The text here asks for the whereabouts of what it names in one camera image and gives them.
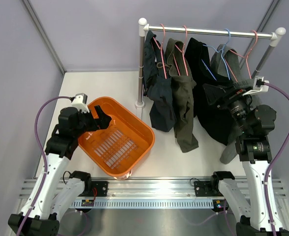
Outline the olive green shorts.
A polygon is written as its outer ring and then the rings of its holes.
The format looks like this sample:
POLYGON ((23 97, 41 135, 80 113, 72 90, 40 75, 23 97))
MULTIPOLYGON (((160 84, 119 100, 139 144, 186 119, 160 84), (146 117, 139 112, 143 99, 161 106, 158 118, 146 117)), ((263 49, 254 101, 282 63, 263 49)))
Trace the olive green shorts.
POLYGON ((169 39, 166 46, 165 58, 169 65, 168 73, 171 77, 173 108, 176 116, 174 136, 183 153, 199 147, 198 140, 193 135, 194 98, 193 89, 196 82, 193 80, 190 67, 183 51, 184 43, 169 39))

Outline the black shorts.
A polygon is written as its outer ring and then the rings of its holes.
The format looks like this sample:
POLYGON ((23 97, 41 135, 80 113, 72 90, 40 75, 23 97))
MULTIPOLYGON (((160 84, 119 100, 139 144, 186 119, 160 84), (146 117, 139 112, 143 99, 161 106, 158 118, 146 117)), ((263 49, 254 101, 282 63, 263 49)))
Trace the black shorts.
POLYGON ((203 42, 191 38, 186 47, 185 59, 196 82, 193 89, 194 116, 211 138, 226 146, 232 118, 227 114, 227 109, 220 110, 208 104, 203 85, 229 86, 232 81, 211 71, 208 48, 203 42))

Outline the navy blue shorts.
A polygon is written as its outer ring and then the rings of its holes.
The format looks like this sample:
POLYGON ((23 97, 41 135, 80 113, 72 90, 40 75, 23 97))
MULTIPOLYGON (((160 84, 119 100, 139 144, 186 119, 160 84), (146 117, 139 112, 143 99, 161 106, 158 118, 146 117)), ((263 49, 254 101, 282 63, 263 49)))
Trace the navy blue shorts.
POLYGON ((144 43, 144 94, 153 101, 150 110, 151 126, 162 132, 169 132, 176 123, 173 109, 173 97, 169 75, 170 66, 166 63, 167 79, 164 78, 160 50, 154 39, 156 35, 148 31, 144 43))

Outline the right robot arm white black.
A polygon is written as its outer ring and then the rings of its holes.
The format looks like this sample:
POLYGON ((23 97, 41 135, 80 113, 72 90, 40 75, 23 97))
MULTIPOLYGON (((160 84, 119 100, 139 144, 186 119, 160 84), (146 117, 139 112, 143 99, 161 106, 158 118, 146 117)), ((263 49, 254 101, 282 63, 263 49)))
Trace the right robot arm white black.
POLYGON ((236 138, 236 152, 245 171, 250 199, 239 190, 231 172, 215 172, 210 191, 223 195, 236 219, 238 236, 289 236, 279 217, 271 177, 274 158, 268 134, 275 128, 276 111, 268 105, 250 110, 244 89, 220 88, 209 104, 228 109, 242 133, 236 138))

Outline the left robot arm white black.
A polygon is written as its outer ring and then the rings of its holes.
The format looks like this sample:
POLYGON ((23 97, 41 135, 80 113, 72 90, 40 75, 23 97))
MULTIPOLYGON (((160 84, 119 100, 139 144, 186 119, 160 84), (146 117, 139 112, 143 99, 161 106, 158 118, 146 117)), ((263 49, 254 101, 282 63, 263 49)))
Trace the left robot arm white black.
POLYGON ((86 107, 63 108, 58 117, 46 149, 42 152, 44 164, 29 199, 20 213, 9 217, 8 225, 18 236, 55 236, 67 209, 79 195, 92 192, 91 175, 74 171, 57 194, 56 190, 74 151, 78 139, 86 132, 105 130, 111 117, 95 106, 97 117, 86 107))

